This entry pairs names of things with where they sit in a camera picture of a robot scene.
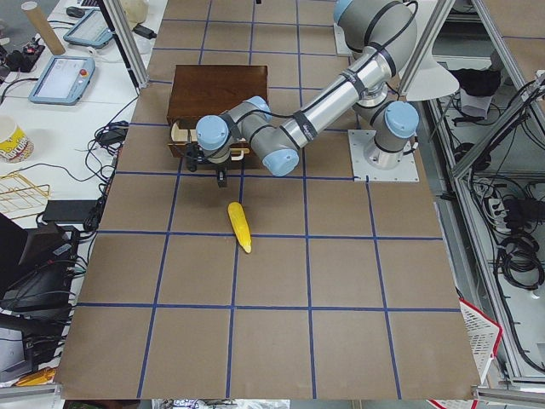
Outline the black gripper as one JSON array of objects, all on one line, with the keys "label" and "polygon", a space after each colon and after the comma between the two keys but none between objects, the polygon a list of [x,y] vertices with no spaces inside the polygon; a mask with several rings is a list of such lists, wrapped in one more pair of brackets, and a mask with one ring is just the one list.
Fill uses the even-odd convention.
[{"label": "black gripper", "polygon": [[219,188],[227,187],[227,164],[229,158],[222,162],[212,162],[210,158],[207,158],[204,151],[198,146],[197,143],[186,144],[185,150],[186,168],[190,172],[195,172],[201,168],[205,170],[215,169],[216,181]]}]

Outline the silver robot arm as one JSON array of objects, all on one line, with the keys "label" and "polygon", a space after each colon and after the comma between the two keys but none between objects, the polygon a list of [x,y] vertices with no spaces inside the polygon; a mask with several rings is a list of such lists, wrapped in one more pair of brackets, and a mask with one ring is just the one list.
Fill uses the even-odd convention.
[{"label": "silver robot arm", "polygon": [[196,125],[197,140],[186,149],[187,168],[212,164],[221,187],[227,184],[232,145],[246,141],[274,176],[288,175],[299,152],[344,112],[354,110],[376,130],[368,161],[391,169],[404,154],[419,124],[417,110],[388,94],[387,81],[409,61],[417,40],[416,1],[338,1],[333,19],[343,30],[355,61],[313,100],[273,126],[273,112],[253,96]]}]

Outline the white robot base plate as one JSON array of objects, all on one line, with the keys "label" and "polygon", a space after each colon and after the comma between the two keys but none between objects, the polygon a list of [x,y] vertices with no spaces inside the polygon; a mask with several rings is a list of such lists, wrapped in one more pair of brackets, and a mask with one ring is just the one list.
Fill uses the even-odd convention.
[{"label": "white robot base plate", "polygon": [[375,144],[374,130],[349,130],[349,149],[356,182],[419,182],[410,142],[398,153],[385,153]]}]

